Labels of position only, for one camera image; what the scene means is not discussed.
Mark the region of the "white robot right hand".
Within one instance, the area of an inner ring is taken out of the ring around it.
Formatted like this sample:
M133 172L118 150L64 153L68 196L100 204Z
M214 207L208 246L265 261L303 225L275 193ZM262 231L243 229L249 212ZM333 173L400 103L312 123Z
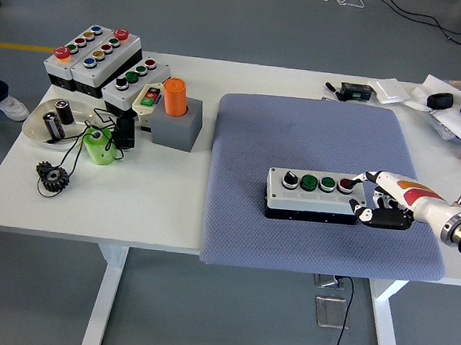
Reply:
M451 206L429 187L388 171L366 171L344 186L352 189L357 183L366 181L377 184L380 194L387 197L374 209L363 207L354 199L350 201L359 221L370 228L404 231L416 220L429 224L434 234L441 237L447 223L461 213L460 207Z

